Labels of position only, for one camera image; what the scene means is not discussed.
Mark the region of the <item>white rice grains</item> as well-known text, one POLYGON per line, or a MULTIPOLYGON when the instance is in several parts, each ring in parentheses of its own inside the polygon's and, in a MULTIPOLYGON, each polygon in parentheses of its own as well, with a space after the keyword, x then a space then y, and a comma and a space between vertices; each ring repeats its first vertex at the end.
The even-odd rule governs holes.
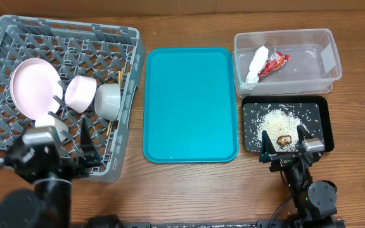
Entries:
POLYGON ((312 137, 324 139, 319 107, 315 103, 247 103, 242 111, 244 146, 249 152, 260 151, 263 130, 267 131, 277 152, 295 151, 298 125, 312 137), (276 141, 284 135, 290 135, 292 143, 280 146, 276 141))

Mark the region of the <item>red snack wrapper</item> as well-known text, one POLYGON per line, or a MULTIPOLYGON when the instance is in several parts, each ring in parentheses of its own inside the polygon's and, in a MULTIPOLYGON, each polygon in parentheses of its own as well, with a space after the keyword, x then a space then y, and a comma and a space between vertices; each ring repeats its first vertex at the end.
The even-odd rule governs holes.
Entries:
POLYGON ((271 72, 281 68, 285 65, 290 59, 290 55, 283 54, 282 52, 276 51, 270 57, 268 57, 264 66, 258 73, 258 77, 264 78, 269 75, 271 72))

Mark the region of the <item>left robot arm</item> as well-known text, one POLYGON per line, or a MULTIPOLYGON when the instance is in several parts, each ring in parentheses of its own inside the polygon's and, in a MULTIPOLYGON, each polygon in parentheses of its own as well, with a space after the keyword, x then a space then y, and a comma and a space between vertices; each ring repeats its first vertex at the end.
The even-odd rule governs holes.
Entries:
POLYGON ((89 177, 101 163, 85 121, 80 130, 82 154, 63 158, 55 127, 26 129, 9 147, 4 165, 34 189, 17 189, 0 202, 0 227, 70 227, 72 180, 89 177))

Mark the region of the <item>wooden chopstick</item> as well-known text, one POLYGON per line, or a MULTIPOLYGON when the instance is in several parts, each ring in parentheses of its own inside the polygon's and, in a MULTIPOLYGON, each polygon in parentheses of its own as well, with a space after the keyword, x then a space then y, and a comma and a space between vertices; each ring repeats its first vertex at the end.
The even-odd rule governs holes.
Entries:
MULTIPOLYGON (((121 87, 123 74, 124 74, 124 69, 122 68, 121 70, 118 71, 118 81, 117 81, 117 84, 118 84, 119 87, 121 87)), ((108 129, 107 129, 107 132, 106 132, 106 135, 107 136, 110 133, 111 126, 112 126, 112 121, 110 120, 109 121, 109 124, 108 124, 108 129)))

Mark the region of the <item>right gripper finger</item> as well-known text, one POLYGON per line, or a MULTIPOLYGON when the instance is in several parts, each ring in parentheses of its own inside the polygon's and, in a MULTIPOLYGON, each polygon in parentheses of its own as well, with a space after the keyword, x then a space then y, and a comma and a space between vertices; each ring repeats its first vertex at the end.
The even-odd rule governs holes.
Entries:
POLYGON ((298 134, 298 147, 299 148, 309 148, 311 135, 306 131, 302 125, 297 126, 298 134))
POLYGON ((272 145, 272 142, 270 140, 270 137, 266 130, 262 131, 262 145, 260 150, 261 156, 269 156, 276 154, 276 150, 274 146, 272 145))

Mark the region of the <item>grey green bowl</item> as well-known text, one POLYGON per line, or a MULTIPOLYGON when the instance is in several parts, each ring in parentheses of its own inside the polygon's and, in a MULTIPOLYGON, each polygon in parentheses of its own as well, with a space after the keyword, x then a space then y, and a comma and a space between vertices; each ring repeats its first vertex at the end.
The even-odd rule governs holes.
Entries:
POLYGON ((121 93, 118 84, 102 84, 98 87, 94 99, 97 116, 115 121, 120 111, 121 93))

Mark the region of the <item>small white pink saucer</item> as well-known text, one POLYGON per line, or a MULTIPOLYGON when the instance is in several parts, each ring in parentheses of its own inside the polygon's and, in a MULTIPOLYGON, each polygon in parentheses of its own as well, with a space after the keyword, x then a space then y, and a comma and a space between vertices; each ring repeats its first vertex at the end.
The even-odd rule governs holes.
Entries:
POLYGON ((76 112, 82 113, 93 101, 96 88, 96 80, 92 77, 76 76, 65 92, 65 104, 76 112))

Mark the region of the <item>white paper napkin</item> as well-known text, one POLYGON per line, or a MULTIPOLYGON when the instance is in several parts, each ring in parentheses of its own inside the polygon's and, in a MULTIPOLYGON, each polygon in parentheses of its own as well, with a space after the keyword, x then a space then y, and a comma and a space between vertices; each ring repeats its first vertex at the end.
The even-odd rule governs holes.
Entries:
POLYGON ((257 83, 259 81, 259 72, 264 68, 268 59, 269 50, 262 46, 255 52, 255 56, 249 65, 249 72, 246 77, 246 83, 257 83))

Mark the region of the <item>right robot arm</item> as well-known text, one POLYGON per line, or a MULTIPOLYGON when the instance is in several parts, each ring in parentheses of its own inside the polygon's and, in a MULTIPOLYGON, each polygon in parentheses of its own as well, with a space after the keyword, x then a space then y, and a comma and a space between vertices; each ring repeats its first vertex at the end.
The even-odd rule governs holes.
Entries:
POLYGON ((274 212, 268 226, 274 225, 282 207, 292 200, 296 212, 276 227, 336 227, 333 216, 337 213, 337 187, 328 180, 314 182, 309 172, 309 167, 318 162, 325 151, 324 144, 301 125, 297 132, 299 146, 296 152, 285 155, 277 154, 268 133, 262 132, 259 162, 270 163, 269 170, 279 172, 290 190, 290 196, 274 212))

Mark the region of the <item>white paper cup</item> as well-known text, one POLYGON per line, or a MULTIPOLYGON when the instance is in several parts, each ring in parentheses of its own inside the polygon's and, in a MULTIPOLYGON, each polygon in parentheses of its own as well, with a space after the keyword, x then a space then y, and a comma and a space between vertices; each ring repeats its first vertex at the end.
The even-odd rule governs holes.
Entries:
POLYGON ((40 116, 36 121, 35 121, 35 127, 55 127, 55 129, 58 132, 60 141, 63 142, 67 137, 62 133, 62 131, 64 130, 66 133, 68 133, 68 127, 65 123, 63 123, 61 120, 59 120, 58 118, 55 118, 53 116, 51 116, 50 114, 44 114, 42 116, 40 116))

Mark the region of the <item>brown food scrap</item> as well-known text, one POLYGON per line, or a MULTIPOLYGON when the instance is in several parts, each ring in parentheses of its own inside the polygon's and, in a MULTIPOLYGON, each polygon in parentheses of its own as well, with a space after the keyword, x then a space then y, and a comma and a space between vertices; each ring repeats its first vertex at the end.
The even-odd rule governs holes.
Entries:
POLYGON ((280 146, 286 146, 292 143, 292 137, 290 135, 279 136, 276 142, 280 146))

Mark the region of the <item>large white round plate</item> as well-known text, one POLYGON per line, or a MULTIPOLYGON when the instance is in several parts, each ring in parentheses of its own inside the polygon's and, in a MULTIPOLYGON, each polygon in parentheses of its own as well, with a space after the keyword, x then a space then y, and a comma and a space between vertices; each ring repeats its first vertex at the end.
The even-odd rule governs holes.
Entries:
POLYGON ((59 81, 60 75, 47 61, 29 58, 21 62, 10 79, 10 95, 15 107, 32 120, 50 111, 57 112, 60 104, 54 97, 63 97, 59 81))

